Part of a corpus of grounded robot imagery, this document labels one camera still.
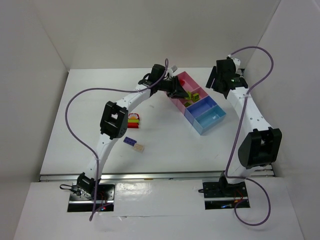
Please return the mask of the green slanted lego brick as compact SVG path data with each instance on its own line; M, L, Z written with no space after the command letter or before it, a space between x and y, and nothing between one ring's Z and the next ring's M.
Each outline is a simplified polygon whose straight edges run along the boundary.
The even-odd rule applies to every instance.
M187 97L185 97L185 99L186 99L186 100L188 100L188 101L189 101L189 100L191 100L191 101L192 101L192 100L193 100L193 98L194 98L194 97L193 97L193 94L192 94L191 92L189 92L189 91L188 91L188 92L187 92Z

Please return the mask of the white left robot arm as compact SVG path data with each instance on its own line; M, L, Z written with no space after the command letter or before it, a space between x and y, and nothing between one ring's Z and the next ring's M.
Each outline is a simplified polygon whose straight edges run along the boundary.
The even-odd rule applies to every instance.
M99 140L96 149L93 150L93 160L79 175L76 183L87 198L94 198L107 158L115 143L127 131L129 114L158 91L165 92L171 99L184 99L188 96L178 77L174 76L177 69L175 65L166 69L163 65L155 64L151 72L147 73L128 95L105 104L99 124Z

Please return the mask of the green square lego brick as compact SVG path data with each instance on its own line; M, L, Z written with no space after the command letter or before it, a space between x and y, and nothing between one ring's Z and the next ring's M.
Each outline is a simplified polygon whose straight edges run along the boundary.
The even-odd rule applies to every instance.
M196 103L197 101L200 100L200 95L198 93L195 93L191 96L191 100Z

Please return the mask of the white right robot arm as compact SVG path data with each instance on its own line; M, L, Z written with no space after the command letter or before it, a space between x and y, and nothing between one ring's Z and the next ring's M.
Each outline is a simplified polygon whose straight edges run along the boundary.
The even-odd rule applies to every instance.
M206 84L207 88L223 94L241 124L236 133L237 142L231 149L232 158L219 179L223 191L239 186L254 171L274 163L282 140L281 130L266 121L248 92L240 63L234 57L217 60Z

